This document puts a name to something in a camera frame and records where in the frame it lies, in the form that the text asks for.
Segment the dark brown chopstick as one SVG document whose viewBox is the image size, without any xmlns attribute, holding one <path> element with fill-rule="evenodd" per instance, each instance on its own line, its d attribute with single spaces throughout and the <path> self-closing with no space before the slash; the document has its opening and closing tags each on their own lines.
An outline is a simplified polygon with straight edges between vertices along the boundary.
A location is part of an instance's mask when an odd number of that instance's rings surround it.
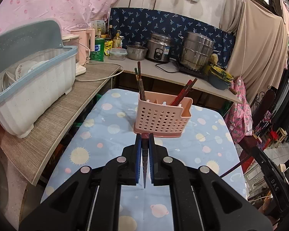
<svg viewBox="0 0 289 231">
<path fill-rule="evenodd" d="M 139 84 L 139 91 L 140 91 L 140 99 L 145 101 L 146 97 L 145 97 L 144 84 L 141 78 L 141 62 L 140 61 L 137 62 L 137 66 L 138 66 L 138 84 Z"/>
</svg>

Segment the green chopstick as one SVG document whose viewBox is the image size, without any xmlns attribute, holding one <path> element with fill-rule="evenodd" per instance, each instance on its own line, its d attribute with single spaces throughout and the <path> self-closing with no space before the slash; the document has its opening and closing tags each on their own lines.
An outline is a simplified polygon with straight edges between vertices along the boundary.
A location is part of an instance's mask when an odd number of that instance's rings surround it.
<svg viewBox="0 0 289 231">
<path fill-rule="evenodd" d="M 138 69 L 137 69 L 137 68 L 134 68 L 134 72 L 135 72 L 135 74 L 136 74 L 136 80 L 137 80 L 138 90 L 139 90 L 139 93 L 140 93 L 140 84 L 139 84 L 139 77 L 138 77 Z"/>
</svg>

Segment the blue dotted tablecloth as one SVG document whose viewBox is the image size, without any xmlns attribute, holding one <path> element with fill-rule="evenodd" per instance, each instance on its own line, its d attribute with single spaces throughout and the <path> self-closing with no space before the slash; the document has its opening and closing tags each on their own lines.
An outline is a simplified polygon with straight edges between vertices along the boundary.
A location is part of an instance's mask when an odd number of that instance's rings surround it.
<svg viewBox="0 0 289 231">
<path fill-rule="evenodd" d="M 93 107 L 61 156 L 43 194 L 47 199 L 82 166 L 97 168 L 121 155 L 124 147 L 134 144 L 134 122 L 138 94 L 111 89 Z M 239 157 L 222 116 L 199 106 L 191 107 L 191 119 L 179 138 L 155 138 L 169 155 L 186 166 L 208 166 L 222 175 L 241 196 L 246 186 L 241 168 L 228 173 Z M 170 191 L 155 187 L 150 180 L 136 186 L 124 186 L 119 209 L 120 230 L 172 230 Z"/>
</svg>

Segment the pink perforated utensil holder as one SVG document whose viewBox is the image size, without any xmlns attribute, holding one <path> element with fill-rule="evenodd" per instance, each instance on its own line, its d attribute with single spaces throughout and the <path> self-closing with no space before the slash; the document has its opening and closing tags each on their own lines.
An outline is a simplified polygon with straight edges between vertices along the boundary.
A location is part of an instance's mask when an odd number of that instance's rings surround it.
<svg viewBox="0 0 289 231">
<path fill-rule="evenodd" d="M 146 100 L 138 100 L 134 133 L 160 138 L 180 137 L 192 116 L 193 99 L 184 97 L 178 106 L 172 106 L 174 95 L 149 91 L 144 94 Z"/>
</svg>

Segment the pink floral garment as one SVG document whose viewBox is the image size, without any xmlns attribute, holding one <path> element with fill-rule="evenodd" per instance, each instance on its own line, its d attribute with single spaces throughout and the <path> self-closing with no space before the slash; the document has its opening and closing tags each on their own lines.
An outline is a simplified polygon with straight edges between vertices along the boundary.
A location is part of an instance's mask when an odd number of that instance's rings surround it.
<svg viewBox="0 0 289 231">
<path fill-rule="evenodd" d="M 224 121 L 229 130 L 234 144 L 238 144 L 245 136 L 252 135 L 252 111 L 246 100 L 245 84 L 241 77 L 238 77 L 230 88 L 237 92 L 237 97 L 241 103 L 233 103 L 230 110 L 225 115 Z"/>
</svg>

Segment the pink electric kettle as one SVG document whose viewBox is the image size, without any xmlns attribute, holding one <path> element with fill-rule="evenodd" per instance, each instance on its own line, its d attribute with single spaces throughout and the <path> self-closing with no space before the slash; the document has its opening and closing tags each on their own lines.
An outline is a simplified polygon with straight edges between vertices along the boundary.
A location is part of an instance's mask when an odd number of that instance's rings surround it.
<svg viewBox="0 0 289 231">
<path fill-rule="evenodd" d="M 76 54 L 76 77 L 85 74 L 85 65 L 90 61 L 91 51 L 95 44 L 95 30 L 92 28 L 72 30 L 71 34 L 63 35 L 64 46 L 75 45 L 78 47 Z"/>
</svg>

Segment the blue bowl with vegetables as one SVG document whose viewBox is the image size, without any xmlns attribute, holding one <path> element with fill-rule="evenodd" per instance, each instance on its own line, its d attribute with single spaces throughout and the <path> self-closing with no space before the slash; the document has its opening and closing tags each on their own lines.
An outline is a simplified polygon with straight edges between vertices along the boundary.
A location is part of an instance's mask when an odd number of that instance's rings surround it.
<svg viewBox="0 0 289 231">
<path fill-rule="evenodd" d="M 217 66 L 211 66 L 208 72 L 208 82 L 219 90 L 226 90 L 233 81 L 233 76 Z"/>
</svg>

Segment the clear food container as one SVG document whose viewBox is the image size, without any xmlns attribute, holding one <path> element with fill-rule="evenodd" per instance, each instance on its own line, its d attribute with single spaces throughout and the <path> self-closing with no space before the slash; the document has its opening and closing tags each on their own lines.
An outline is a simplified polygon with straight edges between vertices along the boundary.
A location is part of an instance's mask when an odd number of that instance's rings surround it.
<svg viewBox="0 0 289 231">
<path fill-rule="evenodd" d="M 109 58 L 111 60 L 124 60 L 127 56 L 127 50 L 121 48 L 112 48 L 109 51 Z"/>
</svg>

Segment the small steel bowl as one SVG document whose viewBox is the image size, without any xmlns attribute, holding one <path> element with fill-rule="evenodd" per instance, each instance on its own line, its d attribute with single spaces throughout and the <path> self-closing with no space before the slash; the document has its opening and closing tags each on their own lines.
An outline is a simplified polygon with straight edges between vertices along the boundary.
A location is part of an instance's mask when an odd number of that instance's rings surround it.
<svg viewBox="0 0 289 231">
<path fill-rule="evenodd" d="M 132 60 L 143 60 L 145 59 L 147 48 L 140 45 L 128 45 L 127 46 L 127 57 Z"/>
</svg>

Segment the silver rice cooker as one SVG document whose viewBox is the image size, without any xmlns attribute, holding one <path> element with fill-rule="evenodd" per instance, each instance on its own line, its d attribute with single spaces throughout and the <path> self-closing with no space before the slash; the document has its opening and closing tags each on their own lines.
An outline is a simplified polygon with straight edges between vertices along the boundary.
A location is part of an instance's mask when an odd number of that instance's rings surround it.
<svg viewBox="0 0 289 231">
<path fill-rule="evenodd" d="M 170 60 L 173 39 L 163 34 L 152 33 L 147 42 L 145 58 L 157 63 L 168 63 Z"/>
</svg>

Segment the yellow oil bottle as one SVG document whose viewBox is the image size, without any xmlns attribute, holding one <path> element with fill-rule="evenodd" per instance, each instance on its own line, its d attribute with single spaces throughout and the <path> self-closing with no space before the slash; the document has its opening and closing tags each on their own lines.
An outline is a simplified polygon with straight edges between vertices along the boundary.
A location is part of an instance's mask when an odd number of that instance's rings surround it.
<svg viewBox="0 0 289 231">
<path fill-rule="evenodd" d="M 120 31 L 118 30 L 113 38 L 113 48 L 121 48 L 122 38 L 120 37 Z"/>
</svg>

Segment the stainless steel steamer pot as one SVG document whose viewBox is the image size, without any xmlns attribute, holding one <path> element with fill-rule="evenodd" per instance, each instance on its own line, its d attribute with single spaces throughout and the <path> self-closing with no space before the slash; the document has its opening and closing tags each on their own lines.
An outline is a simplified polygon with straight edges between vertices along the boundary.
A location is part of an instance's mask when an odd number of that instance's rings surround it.
<svg viewBox="0 0 289 231">
<path fill-rule="evenodd" d="M 214 41 L 194 32 L 187 32 L 183 37 L 180 63 L 193 71 L 201 71 L 213 52 Z"/>
</svg>

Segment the white dish rack bin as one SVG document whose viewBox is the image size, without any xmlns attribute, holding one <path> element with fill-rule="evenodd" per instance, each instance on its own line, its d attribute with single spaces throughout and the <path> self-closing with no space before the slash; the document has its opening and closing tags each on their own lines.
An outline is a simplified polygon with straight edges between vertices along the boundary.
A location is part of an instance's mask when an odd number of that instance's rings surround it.
<svg viewBox="0 0 289 231">
<path fill-rule="evenodd" d="M 71 91 L 77 52 L 76 46 L 46 49 L 14 63 L 7 70 L 19 79 L 6 89 L 0 73 L 0 124 L 5 131 L 25 138 L 38 118 Z"/>
</svg>

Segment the navy leaf pattern cloth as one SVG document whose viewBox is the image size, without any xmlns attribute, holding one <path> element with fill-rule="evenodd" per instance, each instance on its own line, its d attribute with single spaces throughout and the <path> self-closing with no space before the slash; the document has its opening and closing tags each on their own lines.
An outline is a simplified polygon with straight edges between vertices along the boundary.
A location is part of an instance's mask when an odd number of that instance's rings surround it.
<svg viewBox="0 0 289 231">
<path fill-rule="evenodd" d="M 152 33 L 172 38 L 171 56 L 180 54 L 182 37 L 187 32 L 199 33 L 214 42 L 213 52 L 218 55 L 218 65 L 226 68 L 230 59 L 235 37 L 202 21 L 162 10 L 145 8 L 112 8 L 109 24 L 112 34 L 118 31 L 123 37 L 123 46 L 139 42 L 147 45 Z"/>
</svg>

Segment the beige hanging curtain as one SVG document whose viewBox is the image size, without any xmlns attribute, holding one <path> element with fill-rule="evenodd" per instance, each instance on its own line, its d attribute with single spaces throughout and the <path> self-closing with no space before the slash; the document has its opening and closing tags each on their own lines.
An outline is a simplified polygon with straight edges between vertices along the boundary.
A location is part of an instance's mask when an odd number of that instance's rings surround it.
<svg viewBox="0 0 289 231">
<path fill-rule="evenodd" d="M 288 51 L 283 19 L 254 0 L 226 0 L 220 29 L 235 34 L 227 72 L 243 79 L 247 101 L 269 87 L 278 88 Z"/>
</svg>

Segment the pink dotted curtain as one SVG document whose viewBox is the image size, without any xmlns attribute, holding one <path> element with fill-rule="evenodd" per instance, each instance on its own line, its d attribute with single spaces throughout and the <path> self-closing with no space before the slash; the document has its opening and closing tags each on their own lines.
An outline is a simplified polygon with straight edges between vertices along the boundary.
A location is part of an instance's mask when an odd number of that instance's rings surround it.
<svg viewBox="0 0 289 231">
<path fill-rule="evenodd" d="M 27 24 L 53 18 L 63 34 L 89 28 L 91 21 L 106 19 L 117 0 L 3 0 L 0 4 L 0 34 Z"/>
</svg>

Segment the grey blue rack lid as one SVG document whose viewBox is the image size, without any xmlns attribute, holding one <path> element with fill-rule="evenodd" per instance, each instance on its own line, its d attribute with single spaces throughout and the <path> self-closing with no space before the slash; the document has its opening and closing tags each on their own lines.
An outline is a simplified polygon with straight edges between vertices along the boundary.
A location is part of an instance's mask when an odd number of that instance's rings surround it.
<svg viewBox="0 0 289 231">
<path fill-rule="evenodd" d="M 61 30 L 52 19 L 35 21 L 0 34 L 0 73 L 45 49 L 62 47 Z"/>
</svg>

